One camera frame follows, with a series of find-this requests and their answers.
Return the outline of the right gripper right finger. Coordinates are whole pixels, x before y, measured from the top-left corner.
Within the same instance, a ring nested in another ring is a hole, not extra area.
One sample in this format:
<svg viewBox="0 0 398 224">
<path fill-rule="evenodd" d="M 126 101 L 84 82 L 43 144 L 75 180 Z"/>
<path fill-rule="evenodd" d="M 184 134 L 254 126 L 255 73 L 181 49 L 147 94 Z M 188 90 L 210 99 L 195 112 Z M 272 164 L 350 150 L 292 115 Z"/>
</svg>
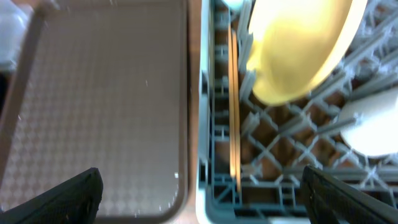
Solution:
<svg viewBox="0 0 398 224">
<path fill-rule="evenodd" d="M 311 223 L 397 223 L 397 209 L 313 166 L 306 166 L 300 183 Z"/>
</svg>

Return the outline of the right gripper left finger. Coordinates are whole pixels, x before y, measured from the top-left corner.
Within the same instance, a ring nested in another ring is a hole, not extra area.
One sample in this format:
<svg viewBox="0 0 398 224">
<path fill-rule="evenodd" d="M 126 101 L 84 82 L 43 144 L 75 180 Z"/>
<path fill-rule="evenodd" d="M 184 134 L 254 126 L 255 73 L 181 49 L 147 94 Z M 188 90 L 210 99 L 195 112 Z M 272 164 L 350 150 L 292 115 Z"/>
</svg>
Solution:
<svg viewBox="0 0 398 224">
<path fill-rule="evenodd" d="M 54 188 L 1 213 L 1 223 L 92 224 L 103 194 L 99 169 L 92 167 Z"/>
</svg>

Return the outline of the white green cup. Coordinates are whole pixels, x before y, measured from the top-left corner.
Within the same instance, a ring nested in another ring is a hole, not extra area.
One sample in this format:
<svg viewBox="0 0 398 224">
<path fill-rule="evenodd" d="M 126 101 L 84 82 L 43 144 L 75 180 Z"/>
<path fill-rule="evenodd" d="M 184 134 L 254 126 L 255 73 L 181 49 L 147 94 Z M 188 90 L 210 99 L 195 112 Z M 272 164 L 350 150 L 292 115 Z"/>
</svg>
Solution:
<svg viewBox="0 0 398 224">
<path fill-rule="evenodd" d="M 373 158 L 397 152 L 397 88 L 344 105 L 338 120 L 350 118 L 356 124 L 341 130 L 350 148 Z"/>
</svg>

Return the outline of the wooden chopstick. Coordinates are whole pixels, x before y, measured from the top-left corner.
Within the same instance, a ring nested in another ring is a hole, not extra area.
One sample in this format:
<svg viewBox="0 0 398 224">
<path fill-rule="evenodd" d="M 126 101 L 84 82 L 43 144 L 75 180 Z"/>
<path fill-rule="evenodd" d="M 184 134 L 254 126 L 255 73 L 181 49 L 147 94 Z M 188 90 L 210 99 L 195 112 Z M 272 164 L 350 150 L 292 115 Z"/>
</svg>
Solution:
<svg viewBox="0 0 398 224">
<path fill-rule="evenodd" d="M 236 177 L 236 150 L 234 124 L 234 81 L 233 81 L 233 45 L 231 24 L 228 25 L 228 97 L 229 97 L 229 172 L 232 178 Z"/>
<path fill-rule="evenodd" d="M 233 112 L 235 133 L 235 159 L 237 191 L 241 191 L 241 133 L 240 133 L 240 110 L 239 110 L 239 74 L 238 74 L 238 40 L 235 30 L 231 31 L 232 37 L 232 59 L 233 59 Z"/>
</svg>

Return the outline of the yellow round plate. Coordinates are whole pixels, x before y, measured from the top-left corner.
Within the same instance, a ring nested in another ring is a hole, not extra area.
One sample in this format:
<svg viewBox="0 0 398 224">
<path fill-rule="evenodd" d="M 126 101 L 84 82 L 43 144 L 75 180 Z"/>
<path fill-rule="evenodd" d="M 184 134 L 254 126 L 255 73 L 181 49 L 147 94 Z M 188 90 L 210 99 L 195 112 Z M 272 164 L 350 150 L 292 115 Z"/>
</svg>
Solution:
<svg viewBox="0 0 398 224">
<path fill-rule="evenodd" d="M 254 96 L 281 105 L 319 86 L 344 56 L 367 0 L 256 1 L 246 68 L 255 71 Z"/>
</svg>

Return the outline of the light blue bowl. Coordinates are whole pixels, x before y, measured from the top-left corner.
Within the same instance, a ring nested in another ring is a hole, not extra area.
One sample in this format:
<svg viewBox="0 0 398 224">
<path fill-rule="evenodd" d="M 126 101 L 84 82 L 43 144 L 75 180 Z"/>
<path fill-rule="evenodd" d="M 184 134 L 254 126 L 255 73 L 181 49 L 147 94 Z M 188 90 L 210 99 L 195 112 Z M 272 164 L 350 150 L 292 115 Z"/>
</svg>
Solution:
<svg viewBox="0 0 398 224">
<path fill-rule="evenodd" d="M 242 6 L 244 0 L 222 0 L 231 10 L 239 11 Z"/>
</svg>

